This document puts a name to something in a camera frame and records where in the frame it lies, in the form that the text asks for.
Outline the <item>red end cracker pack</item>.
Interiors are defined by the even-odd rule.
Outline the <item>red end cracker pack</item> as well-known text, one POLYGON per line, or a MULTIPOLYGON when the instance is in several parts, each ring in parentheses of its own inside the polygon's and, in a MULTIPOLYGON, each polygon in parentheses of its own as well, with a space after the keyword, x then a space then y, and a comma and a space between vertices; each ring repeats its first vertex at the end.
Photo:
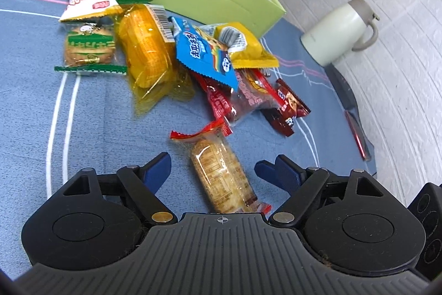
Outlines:
POLYGON ((226 135, 229 125, 219 118, 194 134, 172 131, 170 139, 185 144, 190 161, 217 213, 269 214, 271 206, 259 201, 226 135))

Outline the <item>dark red snack packet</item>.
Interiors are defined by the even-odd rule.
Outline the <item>dark red snack packet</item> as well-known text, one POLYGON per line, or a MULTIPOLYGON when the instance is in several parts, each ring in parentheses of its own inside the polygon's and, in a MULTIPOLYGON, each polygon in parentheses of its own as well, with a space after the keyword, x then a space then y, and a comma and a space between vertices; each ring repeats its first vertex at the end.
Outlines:
POLYGON ((310 109, 281 78, 276 80, 274 89, 283 104, 278 108, 261 109, 261 114, 279 134, 290 137, 294 134, 294 120, 307 116, 310 109))

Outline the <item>red clear jerky packet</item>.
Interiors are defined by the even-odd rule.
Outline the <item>red clear jerky packet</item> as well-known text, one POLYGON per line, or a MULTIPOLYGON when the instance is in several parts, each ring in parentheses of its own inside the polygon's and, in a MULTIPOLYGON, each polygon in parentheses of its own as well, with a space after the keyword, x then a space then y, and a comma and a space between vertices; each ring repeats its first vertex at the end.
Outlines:
POLYGON ((222 119, 222 134, 231 134, 231 128, 248 114, 260 109, 279 109, 285 105, 277 91, 259 69, 235 71, 238 89, 192 72, 194 80, 206 93, 215 119, 222 119))

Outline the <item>yellow snack packet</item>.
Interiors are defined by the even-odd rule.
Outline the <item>yellow snack packet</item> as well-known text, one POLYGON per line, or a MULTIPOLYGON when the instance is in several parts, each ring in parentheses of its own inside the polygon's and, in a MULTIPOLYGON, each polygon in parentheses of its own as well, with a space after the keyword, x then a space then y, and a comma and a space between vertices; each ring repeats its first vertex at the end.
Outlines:
POLYGON ((266 69, 279 66, 278 59, 239 22, 216 25, 214 37, 227 46, 228 56, 235 69, 266 69))

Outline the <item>blue snack packet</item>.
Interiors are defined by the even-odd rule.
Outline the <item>blue snack packet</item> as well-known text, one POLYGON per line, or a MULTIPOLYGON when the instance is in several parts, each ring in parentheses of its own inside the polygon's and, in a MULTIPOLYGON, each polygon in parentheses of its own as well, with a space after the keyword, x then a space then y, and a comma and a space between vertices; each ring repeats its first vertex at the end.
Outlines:
POLYGON ((189 70, 237 91, 238 81, 226 47, 186 19, 170 16, 177 59, 189 70))

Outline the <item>orange transparent snack pack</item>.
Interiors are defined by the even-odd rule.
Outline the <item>orange transparent snack pack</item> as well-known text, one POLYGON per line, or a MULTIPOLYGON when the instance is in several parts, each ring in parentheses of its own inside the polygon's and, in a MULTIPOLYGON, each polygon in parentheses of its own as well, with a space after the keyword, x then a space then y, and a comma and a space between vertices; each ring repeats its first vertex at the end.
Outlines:
POLYGON ((177 59, 172 26, 163 6, 124 6, 115 32, 126 59, 136 115, 149 112, 166 96, 179 101, 193 98, 193 82, 177 59))

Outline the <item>green biscuit pack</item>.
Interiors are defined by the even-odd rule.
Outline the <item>green biscuit pack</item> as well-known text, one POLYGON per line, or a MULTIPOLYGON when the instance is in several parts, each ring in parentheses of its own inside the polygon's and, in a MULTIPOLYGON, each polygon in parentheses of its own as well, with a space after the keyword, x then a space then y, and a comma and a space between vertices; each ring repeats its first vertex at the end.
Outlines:
POLYGON ((127 74, 123 57, 118 55, 114 26, 108 22, 66 22, 63 65, 59 73, 127 74))

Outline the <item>white red triangular snack bag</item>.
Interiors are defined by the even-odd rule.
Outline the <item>white red triangular snack bag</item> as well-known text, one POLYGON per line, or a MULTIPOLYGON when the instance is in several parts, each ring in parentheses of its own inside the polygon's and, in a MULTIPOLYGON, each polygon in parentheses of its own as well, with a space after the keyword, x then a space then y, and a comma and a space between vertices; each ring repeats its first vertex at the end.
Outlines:
POLYGON ((74 22, 123 13, 116 0, 69 0, 59 22, 74 22))

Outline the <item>smartphone in red case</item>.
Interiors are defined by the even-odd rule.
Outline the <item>smartphone in red case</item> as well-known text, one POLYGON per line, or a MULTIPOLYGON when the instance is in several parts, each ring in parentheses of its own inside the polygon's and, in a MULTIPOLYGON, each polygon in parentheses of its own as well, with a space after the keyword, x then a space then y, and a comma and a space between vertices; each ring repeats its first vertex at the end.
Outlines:
POLYGON ((363 159, 364 162, 370 161, 372 157, 369 151, 368 141, 366 140, 365 133, 363 132, 362 127, 360 126, 355 116, 353 116, 353 114, 350 113, 350 111, 345 110, 344 116, 348 122, 350 130, 356 142, 357 148, 360 152, 361 158, 363 159))

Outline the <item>black rectangular case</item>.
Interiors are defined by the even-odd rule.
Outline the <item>black rectangular case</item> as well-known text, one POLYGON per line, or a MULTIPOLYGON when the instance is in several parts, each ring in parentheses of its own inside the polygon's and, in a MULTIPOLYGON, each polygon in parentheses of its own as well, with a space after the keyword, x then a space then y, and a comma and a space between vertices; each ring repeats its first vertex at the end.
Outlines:
POLYGON ((332 64, 327 65, 324 70, 333 88, 335 89, 343 108, 354 116, 358 117, 359 109, 357 100, 351 86, 348 84, 348 81, 332 64))

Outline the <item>cream thermos jug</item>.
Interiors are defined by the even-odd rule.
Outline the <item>cream thermos jug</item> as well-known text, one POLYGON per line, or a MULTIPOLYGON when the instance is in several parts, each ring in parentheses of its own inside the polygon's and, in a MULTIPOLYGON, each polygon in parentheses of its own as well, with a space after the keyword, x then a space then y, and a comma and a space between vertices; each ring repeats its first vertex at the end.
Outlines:
POLYGON ((371 47, 379 36, 379 19, 365 0, 350 0, 320 19, 300 41, 313 60, 326 67, 346 52, 371 47))

